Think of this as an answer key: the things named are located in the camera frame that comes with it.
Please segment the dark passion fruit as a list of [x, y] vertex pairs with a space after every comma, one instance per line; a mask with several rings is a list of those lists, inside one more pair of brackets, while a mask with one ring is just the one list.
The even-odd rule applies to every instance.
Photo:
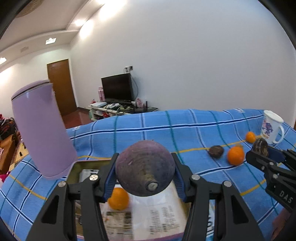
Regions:
[[264, 138], [258, 138], [252, 145], [252, 150], [261, 154], [262, 156], [268, 156], [268, 143]]

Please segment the small orange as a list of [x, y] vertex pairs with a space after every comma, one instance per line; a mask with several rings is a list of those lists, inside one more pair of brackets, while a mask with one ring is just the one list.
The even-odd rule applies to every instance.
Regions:
[[253, 132], [248, 132], [245, 136], [245, 140], [248, 143], [253, 144], [256, 141], [256, 134]]

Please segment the large orange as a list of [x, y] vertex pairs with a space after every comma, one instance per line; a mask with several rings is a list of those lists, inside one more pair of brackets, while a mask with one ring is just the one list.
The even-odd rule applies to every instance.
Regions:
[[227, 153], [227, 160], [231, 165], [239, 166], [245, 159], [245, 153], [243, 147], [234, 146], [231, 147]]

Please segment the dark brown wrinkled fruit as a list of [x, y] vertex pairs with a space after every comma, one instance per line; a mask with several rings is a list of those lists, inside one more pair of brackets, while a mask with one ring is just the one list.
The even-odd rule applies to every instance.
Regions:
[[224, 153], [224, 148], [220, 145], [215, 145], [208, 149], [208, 154], [215, 159], [221, 158], [223, 153]]

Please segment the round purple fruit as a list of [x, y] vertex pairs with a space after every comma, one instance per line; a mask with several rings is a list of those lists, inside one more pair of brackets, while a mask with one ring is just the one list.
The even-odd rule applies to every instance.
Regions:
[[175, 161], [161, 144], [139, 141], [121, 152], [115, 162], [119, 184], [128, 193], [148, 197], [164, 191], [173, 180]]

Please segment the white printed mug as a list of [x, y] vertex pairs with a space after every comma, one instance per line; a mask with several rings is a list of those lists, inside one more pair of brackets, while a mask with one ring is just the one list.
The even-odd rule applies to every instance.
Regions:
[[269, 145], [279, 144], [285, 137], [285, 130], [282, 126], [284, 120], [271, 110], [264, 110], [263, 113], [260, 135]]

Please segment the blue plaid cloth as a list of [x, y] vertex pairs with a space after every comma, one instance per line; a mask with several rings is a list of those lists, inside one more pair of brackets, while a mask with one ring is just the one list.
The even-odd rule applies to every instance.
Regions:
[[[219, 183], [231, 181], [247, 203], [266, 240], [273, 233], [272, 222], [282, 206], [265, 192], [263, 173], [251, 166], [233, 166], [226, 155], [215, 160], [207, 150], [220, 145], [251, 149], [248, 132], [260, 134], [261, 109], [169, 110], [114, 116], [67, 130], [80, 159], [109, 159], [129, 145], [153, 140], [176, 152], [193, 173]], [[45, 179], [30, 156], [26, 156], [1, 187], [1, 218], [18, 240], [27, 234], [57, 182]]]

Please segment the pink metal tin tray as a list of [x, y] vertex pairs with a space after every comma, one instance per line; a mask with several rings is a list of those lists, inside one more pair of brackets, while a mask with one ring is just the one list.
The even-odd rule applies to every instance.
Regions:
[[[109, 163], [80, 161], [72, 166], [67, 182], [82, 182]], [[150, 197], [129, 195], [129, 206], [114, 210], [109, 204], [100, 204], [100, 210], [109, 240], [181, 240], [189, 215], [190, 204], [178, 197], [174, 182], [161, 193]], [[213, 240], [214, 204], [209, 204], [206, 240]], [[76, 224], [77, 240], [84, 240], [81, 222]]]

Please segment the brown leather sofa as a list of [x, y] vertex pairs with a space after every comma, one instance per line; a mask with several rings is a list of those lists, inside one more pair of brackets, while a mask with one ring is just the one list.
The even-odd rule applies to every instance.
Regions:
[[9, 171], [9, 167], [13, 162], [15, 150], [21, 139], [21, 134], [18, 131], [15, 134], [10, 135], [5, 140], [1, 141], [1, 161], [0, 161], [0, 172], [6, 174]]

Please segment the purple cylindrical kettle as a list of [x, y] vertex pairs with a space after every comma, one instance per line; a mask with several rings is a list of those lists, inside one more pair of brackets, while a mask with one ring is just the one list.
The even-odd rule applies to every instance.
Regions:
[[49, 180], [64, 177], [77, 160], [57, 106], [53, 84], [39, 80], [11, 97], [14, 119], [39, 172]]

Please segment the white tv stand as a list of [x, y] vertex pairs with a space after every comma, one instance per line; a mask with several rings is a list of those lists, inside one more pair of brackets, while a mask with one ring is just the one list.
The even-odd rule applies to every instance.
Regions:
[[103, 118], [128, 115], [136, 113], [150, 113], [157, 111], [158, 108], [148, 106], [147, 101], [145, 103], [137, 103], [135, 101], [124, 103], [106, 103], [95, 102], [88, 106], [89, 116], [92, 121], [102, 120]]

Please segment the pink box beside television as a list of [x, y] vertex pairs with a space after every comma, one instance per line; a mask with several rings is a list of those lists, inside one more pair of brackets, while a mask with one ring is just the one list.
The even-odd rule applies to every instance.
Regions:
[[101, 102], [104, 102], [105, 101], [105, 97], [104, 97], [104, 91], [103, 91], [103, 87], [100, 86], [98, 88], [98, 94], [99, 94], [99, 99]]

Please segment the black television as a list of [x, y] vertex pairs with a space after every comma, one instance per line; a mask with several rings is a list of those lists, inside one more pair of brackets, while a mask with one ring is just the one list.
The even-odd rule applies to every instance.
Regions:
[[134, 93], [130, 73], [101, 78], [105, 100], [133, 101]]

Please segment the brown wooden door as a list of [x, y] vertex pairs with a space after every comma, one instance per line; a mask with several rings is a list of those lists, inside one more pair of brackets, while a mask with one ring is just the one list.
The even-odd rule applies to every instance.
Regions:
[[62, 116], [73, 113], [77, 109], [69, 68], [69, 60], [61, 60], [47, 64], [48, 78], [53, 84], [55, 97]]

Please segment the gold ceiling lamp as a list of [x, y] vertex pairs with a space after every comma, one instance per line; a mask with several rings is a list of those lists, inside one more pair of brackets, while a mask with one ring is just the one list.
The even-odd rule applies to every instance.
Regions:
[[44, 0], [31, 0], [17, 15], [16, 18], [26, 16], [36, 10]]

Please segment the wall power outlet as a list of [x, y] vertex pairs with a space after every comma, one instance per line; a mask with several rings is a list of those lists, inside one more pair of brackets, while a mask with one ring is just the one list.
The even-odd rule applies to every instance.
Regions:
[[124, 73], [130, 73], [133, 70], [133, 66], [126, 66], [124, 68]]

